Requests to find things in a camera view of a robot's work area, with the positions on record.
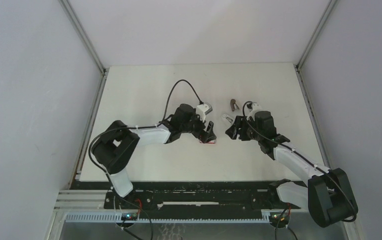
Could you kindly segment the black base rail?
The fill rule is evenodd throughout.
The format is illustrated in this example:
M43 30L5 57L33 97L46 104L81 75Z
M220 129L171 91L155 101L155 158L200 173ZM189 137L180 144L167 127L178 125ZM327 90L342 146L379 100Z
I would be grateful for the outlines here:
M139 211L141 219L154 221L263 221L263 212L296 209L274 198L272 185L272 181L135 181L124 199L109 190L103 208Z

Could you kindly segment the red white staple box sleeve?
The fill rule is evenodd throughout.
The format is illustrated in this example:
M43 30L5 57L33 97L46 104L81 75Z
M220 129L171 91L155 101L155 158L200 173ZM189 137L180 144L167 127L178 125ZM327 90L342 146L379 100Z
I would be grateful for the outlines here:
M214 138L208 138L208 139L199 139L199 142L201 144L215 144L217 142L217 140Z

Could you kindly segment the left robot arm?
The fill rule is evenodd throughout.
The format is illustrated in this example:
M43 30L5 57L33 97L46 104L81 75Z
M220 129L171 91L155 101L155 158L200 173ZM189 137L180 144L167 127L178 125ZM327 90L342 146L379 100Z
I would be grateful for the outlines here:
M213 110L208 103L196 107L182 103L174 114L150 126L128 126L115 120L104 132L89 144L87 154L91 162L101 169L112 186L116 202L128 209L135 203L133 184L128 176L128 165L137 147L170 144L182 134L191 134L200 143L207 144L217 139L214 123L206 121Z

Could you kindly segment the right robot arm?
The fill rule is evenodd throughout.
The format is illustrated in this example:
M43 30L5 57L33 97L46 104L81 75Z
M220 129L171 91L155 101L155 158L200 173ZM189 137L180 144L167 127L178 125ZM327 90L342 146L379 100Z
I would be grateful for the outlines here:
M349 181L341 168L330 169L300 153L291 141L277 132L269 111L252 111L248 116L222 115L230 124L225 134L232 140L257 141L260 150L292 171L304 183L283 179L271 184L268 203L281 208L290 203L307 210L314 222L328 227L337 222L354 222L359 208Z

